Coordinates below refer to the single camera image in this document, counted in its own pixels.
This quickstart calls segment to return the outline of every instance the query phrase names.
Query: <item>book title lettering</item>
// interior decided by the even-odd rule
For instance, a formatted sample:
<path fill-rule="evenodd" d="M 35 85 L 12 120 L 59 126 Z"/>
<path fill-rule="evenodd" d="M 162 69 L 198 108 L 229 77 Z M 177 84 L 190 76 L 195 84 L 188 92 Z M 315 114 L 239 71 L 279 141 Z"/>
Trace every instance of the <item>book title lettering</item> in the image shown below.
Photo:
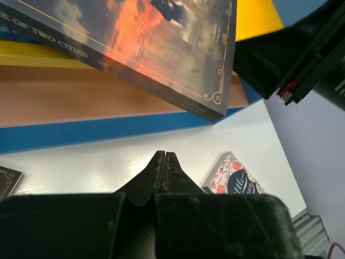
<path fill-rule="evenodd" d="M 73 47 L 71 46 L 70 44 L 66 43 L 66 42 L 63 42 L 61 40 L 56 40 L 53 36 L 50 36 L 34 27 L 31 27 L 29 26 L 28 24 L 26 23 L 23 23 L 22 21 L 16 19 L 16 18 L 13 18 L 13 17 L 10 17 L 9 15 L 7 15 L 6 13 L 4 12 L 0 12 L 0 18 L 2 19 L 5 19 L 7 21 L 10 21 L 10 22 L 13 22 L 14 24 L 20 26 L 21 28 L 23 29 L 26 29 L 26 30 L 31 30 L 34 34 L 38 35 L 39 37 L 42 37 L 42 38 L 45 38 L 51 42 L 54 42 L 54 43 L 57 43 L 59 44 L 59 46 L 71 51 L 71 52 L 74 52 L 84 58 L 88 58 L 88 54 L 77 49 L 76 47 Z"/>

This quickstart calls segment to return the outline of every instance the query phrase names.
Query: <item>cable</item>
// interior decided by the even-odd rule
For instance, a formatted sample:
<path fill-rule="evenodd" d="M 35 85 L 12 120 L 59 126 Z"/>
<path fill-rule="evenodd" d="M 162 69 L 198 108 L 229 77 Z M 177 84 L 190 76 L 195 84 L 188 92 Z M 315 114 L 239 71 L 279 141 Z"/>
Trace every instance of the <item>cable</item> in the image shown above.
<path fill-rule="evenodd" d="M 332 256 L 332 253 L 333 253 L 333 249 L 334 249 L 334 247 L 336 247 L 336 246 L 337 246 L 337 247 L 344 253 L 344 255 L 345 255 L 345 248 L 344 248 L 341 244 L 339 244 L 339 243 L 337 243 L 337 242 L 333 242 L 333 243 L 330 245 L 327 259 L 330 259 L 330 257 Z"/>

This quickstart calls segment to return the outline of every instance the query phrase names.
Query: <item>small book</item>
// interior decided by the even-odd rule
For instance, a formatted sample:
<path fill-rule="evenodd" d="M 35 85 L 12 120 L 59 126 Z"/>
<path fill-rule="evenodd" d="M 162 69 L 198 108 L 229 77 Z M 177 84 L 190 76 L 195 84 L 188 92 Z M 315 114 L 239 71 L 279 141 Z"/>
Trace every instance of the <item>small book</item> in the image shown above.
<path fill-rule="evenodd" d="M 222 154 L 202 188 L 215 194 L 264 193 L 261 185 L 231 152 Z"/>
<path fill-rule="evenodd" d="M 22 172 L 0 166 L 0 198 L 10 196 L 22 177 Z"/>

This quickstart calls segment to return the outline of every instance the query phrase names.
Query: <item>gold corner flourish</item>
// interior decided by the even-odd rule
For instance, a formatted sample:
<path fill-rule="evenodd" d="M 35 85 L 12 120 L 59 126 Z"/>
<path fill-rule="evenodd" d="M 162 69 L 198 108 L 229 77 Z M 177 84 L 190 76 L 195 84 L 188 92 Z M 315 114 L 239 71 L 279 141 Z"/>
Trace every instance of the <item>gold corner flourish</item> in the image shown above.
<path fill-rule="evenodd" d="M 223 86 L 224 86 L 224 67 L 225 67 L 225 58 L 226 58 L 226 52 L 227 52 L 227 40 L 229 38 L 229 29 L 230 29 L 230 18 L 231 18 L 231 13 L 232 13 L 232 1 L 229 4 L 229 8 L 225 10 L 225 13 L 227 15 L 227 31 L 222 34 L 222 42 L 223 45 L 225 46 L 225 51 L 224 51 L 224 58 L 223 58 L 223 66 L 221 69 L 218 69 L 218 74 L 220 75 L 220 82 L 219 82 L 219 91 L 213 93 L 211 97 L 206 93 L 204 94 L 204 99 L 206 101 L 212 100 L 215 104 L 219 105 L 222 103 L 222 98 L 220 95 L 223 93 Z"/>
<path fill-rule="evenodd" d="M 15 174 L 12 172 L 9 173 L 3 170 L 0 170 L 0 174 L 4 174 L 7 179 L 7 182 L 6 182 L 7 187 L 5 188 L 5 191 L 0 196 L 0 198 L 2 198 L 5 195 L 7 189 L 10 187 L 10 184 L 12 183 L 12 178 L 15 177 Z"/>

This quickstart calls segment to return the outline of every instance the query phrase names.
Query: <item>yellow board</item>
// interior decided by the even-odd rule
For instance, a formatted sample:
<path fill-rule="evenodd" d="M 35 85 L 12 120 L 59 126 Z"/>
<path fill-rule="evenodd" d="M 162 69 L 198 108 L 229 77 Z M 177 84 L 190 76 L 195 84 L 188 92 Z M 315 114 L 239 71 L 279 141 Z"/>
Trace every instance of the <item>yellow board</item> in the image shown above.
<path fill-rule="evenodd" d="M 236 40 L 283 28 L 272 0 L 238 0 Z M 0 65 L 91 69 L 47 46 L 0 40 Z"/>

